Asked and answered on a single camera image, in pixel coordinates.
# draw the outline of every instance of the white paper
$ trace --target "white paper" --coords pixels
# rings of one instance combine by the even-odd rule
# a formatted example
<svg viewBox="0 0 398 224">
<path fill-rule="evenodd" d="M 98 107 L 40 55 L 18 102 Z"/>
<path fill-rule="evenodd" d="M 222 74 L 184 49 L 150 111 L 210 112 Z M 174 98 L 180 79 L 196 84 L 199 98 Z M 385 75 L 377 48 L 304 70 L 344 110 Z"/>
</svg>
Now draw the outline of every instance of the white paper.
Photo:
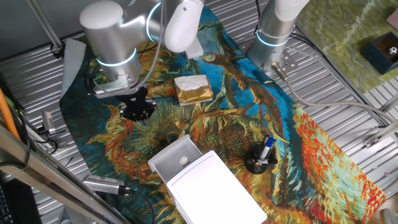
<svg viewBox="0 0 398 224">
<path fill-rule="evenodd" d="M 209 85 L 206 75 L 191 75 L 174 79 L 175 85 L 182 91 L 197 90 L 202 86 Z"/>
</svg>

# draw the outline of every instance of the tapestry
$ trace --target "tapestry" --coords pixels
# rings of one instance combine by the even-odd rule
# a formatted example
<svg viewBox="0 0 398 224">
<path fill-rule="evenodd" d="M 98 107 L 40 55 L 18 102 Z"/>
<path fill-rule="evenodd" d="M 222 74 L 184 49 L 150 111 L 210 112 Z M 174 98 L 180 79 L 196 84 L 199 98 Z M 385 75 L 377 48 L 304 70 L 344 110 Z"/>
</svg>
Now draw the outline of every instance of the tapestry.
<svg viewBox="0 0 398 224">
<path fill-rule="evenodd" d="M 214 150 L 268 215 L 265 223 L 364 223 L 386 196 L 303 109 L 265 76 L 228 37 L 216 16 L 203 9 L 198 39 L 205 54 L 187 60 L 162 48 L 148 79 L 149 98 L 157 102 L 144 123 L 120 117 L 115 98 L 88 95 L 87 71 L 102 79 L 96 60 L 87 61 L 61 99 L 69 131 L 93 175 L 121 179 L 147 197 L 156 223 L 185 223 L 148 160 L 189 134 L 202 153 Z M 153 47 L 144 44 L 137 50 Z M 142 76 L 156 49 L 139 54 Z M 180 106 L 174 78 L 205 74 L 211 102 Z M 278 164 L 261 175 L 249 173 L 244 157 L 266 134 L 276 139 Z M 109 196 L 132 223 L 150 223 L 145 201 L 134 195 Z"/>
</svg>

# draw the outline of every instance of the green carpet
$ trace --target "green carpet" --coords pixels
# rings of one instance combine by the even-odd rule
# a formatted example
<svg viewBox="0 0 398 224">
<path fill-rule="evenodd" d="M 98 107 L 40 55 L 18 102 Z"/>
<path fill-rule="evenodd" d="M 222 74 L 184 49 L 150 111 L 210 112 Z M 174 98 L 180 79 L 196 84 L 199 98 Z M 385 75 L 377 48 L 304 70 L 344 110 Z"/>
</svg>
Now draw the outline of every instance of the green carpet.
<svg viewBox="0 0 398 224">
<path fill-rule="evenodd" d="M 311 0 L 296 24 L 363 93 L 398 77 L 385 75 L 360 54 L 368 43 L 388 32 L 398 35 L 386 19 L 397 0 Z"/>
</svg>

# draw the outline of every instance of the pen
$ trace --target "pen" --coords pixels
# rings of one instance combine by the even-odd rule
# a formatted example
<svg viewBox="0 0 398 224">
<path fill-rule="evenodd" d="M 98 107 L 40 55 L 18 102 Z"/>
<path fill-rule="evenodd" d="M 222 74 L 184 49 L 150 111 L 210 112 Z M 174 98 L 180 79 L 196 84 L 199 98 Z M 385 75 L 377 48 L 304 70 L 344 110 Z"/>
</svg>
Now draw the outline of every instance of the pen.
<svg viewBox="0 0 398 224">
<path fill-rule="evenodd" d="M 272 143 L 274 143 L 274 139 L 273 139 L 273 138 L 269 138 L 269 139 L 267 140 L 267 142 L 266 142 L 266 146 L 265 146 L 264 149 L 262 150 L 260 159 L 268 158 L 269 153 L 270 153 L 270 151 L 271 151 Z"/>
</svg>

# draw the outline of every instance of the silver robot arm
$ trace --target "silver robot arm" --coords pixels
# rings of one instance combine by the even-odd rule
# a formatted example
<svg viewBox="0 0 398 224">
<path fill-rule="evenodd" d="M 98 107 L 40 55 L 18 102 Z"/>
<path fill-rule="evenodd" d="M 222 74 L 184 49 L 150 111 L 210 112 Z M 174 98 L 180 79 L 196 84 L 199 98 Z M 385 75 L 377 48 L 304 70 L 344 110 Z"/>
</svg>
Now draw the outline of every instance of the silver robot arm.
<svg viewBox="0 0 398 224">
<path fill-rule="evenodd" d="M 129 119 L 148 118 L 145 107 L 150 103 L 145 101 L 146 88 L 138 85 L 142 70 L 136 47 L 153 41 L 173 52 L 186 50 L 196 37 L 204 1 L 135 0 L 125 9 L 113 1 L 99 1 L 86 7 L 80 24 L 109 81 L 95 83 L 96 97 L 116 96 L 127 105 L 123 114 L 128 111 Z M 160 25 L 161 4 L 165 29 Z"/>
<path fill-rule="evenodd" d="M 309 0 L 270 0 L 263 10 L 256 38 L 247 55 L 267 75 L 273 73 L 272 64 L 282 60 L 296 18 L 308 2 Z"/>
</svg>

